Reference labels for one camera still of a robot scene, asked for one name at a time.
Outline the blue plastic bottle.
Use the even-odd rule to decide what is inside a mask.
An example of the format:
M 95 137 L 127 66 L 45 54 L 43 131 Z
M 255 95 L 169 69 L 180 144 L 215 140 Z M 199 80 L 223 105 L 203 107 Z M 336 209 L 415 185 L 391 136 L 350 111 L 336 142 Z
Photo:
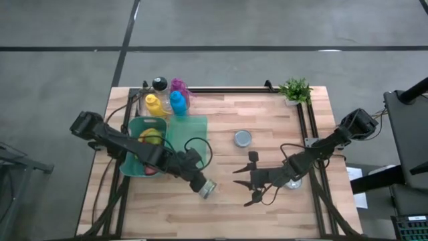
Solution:
M 170 104 L 175 115 L 187 115 L 187 102 L 181 92 L 176 90 L 170 93 Z

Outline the grey metal stand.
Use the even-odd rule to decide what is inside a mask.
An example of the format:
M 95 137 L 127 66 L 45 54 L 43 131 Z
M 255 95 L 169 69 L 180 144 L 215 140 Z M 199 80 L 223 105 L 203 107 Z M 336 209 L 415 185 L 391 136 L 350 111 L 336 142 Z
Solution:
M 12 231 L 13 225 L 18 215 L 18 209 L 22 203 L 23 196 L 26 192 L 27 186 L 31 174 L 34 170 L 40 170 L 44 173 L 51 174 L 54 170 L 53 164 L 45 164 L 39 161 L 30 159 L 25 153 L 15 154 L 11 152 L 12 147 L 7 148 L 5 145 L 0 145 L 0 164 L 1 167 L 5 167 L 4 176 L 9 177 L 11 185 L 11 201 L 9 202 L 7 209 L 0 217 L 0 241 L 7 241 Z M 11 169 L 22 169 L 21 182 L 17 189 L 15 189 L 11 178 Z

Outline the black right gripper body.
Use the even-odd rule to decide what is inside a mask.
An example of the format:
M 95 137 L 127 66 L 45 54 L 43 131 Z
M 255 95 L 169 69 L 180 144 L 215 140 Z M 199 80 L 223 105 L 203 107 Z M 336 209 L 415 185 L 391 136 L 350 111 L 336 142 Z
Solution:
M 250 151 L 248 153 L 248 158 L 250 163 L 256 163 L 256 170 L 249 171 L 249 176 L 253 184 L 251 200 L 245 203 L 244 207 L 249 207 L 253 204 L 262 202 L 264 194 L 271 188 L 283 187 L 285 183 L 291 180 L 291 169 L 288 166 L 288 159 L 285 158 L 282 161 L 281 167 L 272 167 L 272 168 L 258 168 L 257 162 L 259 161 L 259 155 L 257 151 Z

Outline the yellow mustard bottle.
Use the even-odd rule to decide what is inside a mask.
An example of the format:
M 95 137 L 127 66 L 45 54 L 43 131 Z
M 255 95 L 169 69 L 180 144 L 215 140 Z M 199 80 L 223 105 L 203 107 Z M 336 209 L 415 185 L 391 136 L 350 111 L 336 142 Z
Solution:
M 168 115 L 168 113 L 163 109 L 161 101 L 154 94 L 146 95 L 144 102 L 146 109 L 152 116 Z

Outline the translucent teal bin lid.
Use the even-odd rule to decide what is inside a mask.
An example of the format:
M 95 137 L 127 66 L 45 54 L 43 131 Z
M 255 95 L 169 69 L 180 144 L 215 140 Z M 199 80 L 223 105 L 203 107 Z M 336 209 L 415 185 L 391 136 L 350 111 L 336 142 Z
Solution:
M 171 116 L 167 128 L 166 139 L 172 144 L 175 151 L 185 152 L 185 146 L 188 149 L 194 148 L 202 157 L 197 163 L 197 167 L 203 167 L 207 163 L 209 150 L 207 144 L 199 139 L 186 142 L 194 137 L 207 140 L 207 117 L 203 115 L 196 116 Z

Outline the small green potted plant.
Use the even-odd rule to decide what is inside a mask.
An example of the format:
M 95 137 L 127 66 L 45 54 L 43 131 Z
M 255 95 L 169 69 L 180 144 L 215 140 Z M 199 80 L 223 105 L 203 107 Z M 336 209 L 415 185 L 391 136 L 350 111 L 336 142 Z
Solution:
M 279 85 L 279 93 L 287 100 L 297 103 L 310 102 L 310 94 L 313 89 L 305 78 L 289 78 L 284 84 Z

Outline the green pear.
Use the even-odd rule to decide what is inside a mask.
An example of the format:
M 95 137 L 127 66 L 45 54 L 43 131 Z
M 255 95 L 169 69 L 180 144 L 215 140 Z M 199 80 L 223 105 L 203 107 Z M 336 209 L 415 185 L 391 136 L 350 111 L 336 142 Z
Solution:
M 141 143 L 160 145 L 163 143 L 163 135 L 157 129 L 149 128 L 141 132 L 138 137 L 138 141 Z

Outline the clear plastic container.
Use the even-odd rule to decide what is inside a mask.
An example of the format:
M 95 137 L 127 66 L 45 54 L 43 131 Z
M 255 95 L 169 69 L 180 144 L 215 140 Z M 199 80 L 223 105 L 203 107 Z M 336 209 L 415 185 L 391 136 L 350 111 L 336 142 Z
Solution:
M 136 102 L 136 113 L 139 116 L 152 116 L 149 113 L 149 111 L 146 109 L 144 99 L 145 99 L 146 95 L 154 94 L 161 101 L 163 109 L 168 113 L 168 115 L 166 115 L 166 116 L 157 116 L 157 117 L 167 117 L 167 116 L 175 115 L 172 108 L 171 108 L 171 104 L 170 104 L 170 93 L 169 93 L 169 103 L 165 104 L 158 98 L 158 96 L 156 95 L 155 91 L 152 88 L 141 89 L 138 93 L 138 100 Z M 190 96 L 190 105 L 187 106 L 187 114 L 188 114 L 189 109 L 191 107 L 191 100 L 194 96 Z

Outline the clear bottle black cap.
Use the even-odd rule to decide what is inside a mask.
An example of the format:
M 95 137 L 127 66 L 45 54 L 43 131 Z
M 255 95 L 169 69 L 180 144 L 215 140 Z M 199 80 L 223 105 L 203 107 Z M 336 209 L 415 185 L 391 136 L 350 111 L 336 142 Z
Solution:
M 156 77 L 152 81 L 152 87 L 158 98 L 165 104 L 169 103 L 169 86 L 168 81 L 164 77 Z

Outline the black aluminium frame rails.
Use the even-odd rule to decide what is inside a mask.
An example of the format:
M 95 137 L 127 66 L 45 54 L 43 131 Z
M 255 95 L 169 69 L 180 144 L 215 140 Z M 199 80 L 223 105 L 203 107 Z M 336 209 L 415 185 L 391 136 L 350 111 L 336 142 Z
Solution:
M 326 174 L 326 164 L 324 163 L 324 161 L 329 160 L 331 156 L 332 154 L 329 154 L 319 160 L 316 159 L 313 163 L 310 164 L 308 170 L 318 232 L 321 238 L 325 238 L 325 236 L 328 235 L 331 236 L 331 239 L 339 238 L 340 234 L 338 227 L 340 227 L 344 232 L 343 236 L 359 236 L 360 234 L 354 230 L 351 225 L 342 217 L 332 202 L 330 186 L 328 184 L 328 178 Z M 324 205 L 326 206 L 331 234 L 326 232 L 321 202 L 324 202 Z
M 124 114 L 122 118 L 122 124 L 120 125 L 120 132 L 123 135 L 129 135 L 128 134 L 128 123 L 131 117 L 131 109 L 132 105 L 138 100 L 138 93 L 139 89 L 136 88 L 129 88 L 128 89 L 128 96 L 126 99 L 126 103 L 113 110 L 110 114 L 108 114 L 105 118 L 105 123 L 108 124 L 110 119 L 119 111 L 124 109 Z M 113 149 L 112 147 L 110 149 L 107 149 L 107 156 L 111 158 L 111 161 L 115 161 L 114 164 L 114 170 L 112 174 L 112 183 L 110 185 L 110 193 L 108 196 L 108 203 L 106 204 L 106 207 L 102 211 L 99 217 L 96 218 L 96 205 L 98 203 L 98 198 L 100 197 L 100 192 L 102 189 L 102 184 L 104 181 L 104 178 L 107 174 L 107 171 L 110 167 L 111 162 L 109 162 L 103 172 L 102 178 L 100 180 L 100 184 L 98 187 L 98 191 L 94 200 L 94 206 L 92 208 L 92 225 L 90 229 L 82 234 L 82 236 L 89 236 L 92 238 L 99 237 L 99 238 L 118 238 L 120 239 L 122 234 L 122 225 L 123 225 L 123 219 L 124 219 L 124 209 L 126 207 L 126 198 L 128 195 L 128 188 L 130 183 L 129 177 L 123 177 L 122 182 L 120 181 L 120 170 L 119 167 L 122 165 L 122 163 L 125 160 L 126 157 L 126 150 L 125 149 Z M 117 225 L 116 225 L 116 231 L 114 234 L 110 232 L 110 227 L 112 223 L 112 217 L 114 215 L 115 207 L 119 205 L 118 208 L 118 217 L 117 217 Z

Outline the long black frame crossbar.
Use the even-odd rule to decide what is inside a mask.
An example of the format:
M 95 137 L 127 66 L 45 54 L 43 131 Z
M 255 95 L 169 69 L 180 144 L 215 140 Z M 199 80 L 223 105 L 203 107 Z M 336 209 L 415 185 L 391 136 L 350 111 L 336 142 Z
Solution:
M 280 89 L 277 86 L 210 86 L 210 87 L 189 87 L 189 90 L 195 94 L 202 93 L 278 93 Z

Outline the backlit keyboard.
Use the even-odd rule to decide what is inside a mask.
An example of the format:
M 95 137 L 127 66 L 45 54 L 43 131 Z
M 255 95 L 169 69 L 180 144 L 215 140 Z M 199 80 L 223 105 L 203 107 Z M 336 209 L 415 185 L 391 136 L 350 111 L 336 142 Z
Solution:
M 428 216 L 391 216 L 400 241 L 428 241 Z

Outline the magenta plastic bottle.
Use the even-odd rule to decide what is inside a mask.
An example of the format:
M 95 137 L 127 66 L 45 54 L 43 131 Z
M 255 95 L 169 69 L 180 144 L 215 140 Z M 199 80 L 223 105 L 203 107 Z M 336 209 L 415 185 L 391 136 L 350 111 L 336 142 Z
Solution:
M 180 92 L 186 100 L 187 106 L 190 105 L 190 96 L 194 96 L 194 94 L 189 90 L 186 82 L 180 78 L 173 78 L 171 80 L 171 92 L 178 91 Z

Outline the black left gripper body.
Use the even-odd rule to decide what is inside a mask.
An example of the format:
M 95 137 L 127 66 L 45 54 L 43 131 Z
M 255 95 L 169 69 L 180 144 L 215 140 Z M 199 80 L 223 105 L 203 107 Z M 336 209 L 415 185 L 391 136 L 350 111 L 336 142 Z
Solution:
M 186 152 L 178 151 L 169 158 L 167 173 L 188 181 L 195 193 L 200 192 L 207 182 L 201 169 L 197 167 L 197 163 L 201 160 L 202 157 L 194 148 Z

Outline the teal plastic bin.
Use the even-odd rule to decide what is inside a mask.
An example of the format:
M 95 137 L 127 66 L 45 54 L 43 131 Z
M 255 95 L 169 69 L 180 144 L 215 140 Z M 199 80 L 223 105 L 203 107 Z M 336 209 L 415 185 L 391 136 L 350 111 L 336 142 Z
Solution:
M 128 134 L 131 137 L 139 137 L 141 132 L 146 129 L 154 128 L 160 131 L 163 138 L 166 137 L 167 133 L 167 122 L 163 118 L 151 117 L 151 116 L 138 116 L 133 118 L 128 124 Z M 120 166 L 120 171 L 123 175 L 129 177 L 156 177 L 161 175 L 157 172 L 155 175 L 145 175 L 145 166 L 138 160 L 138 157 L 133 153 L 127 153 L 125 161 Z

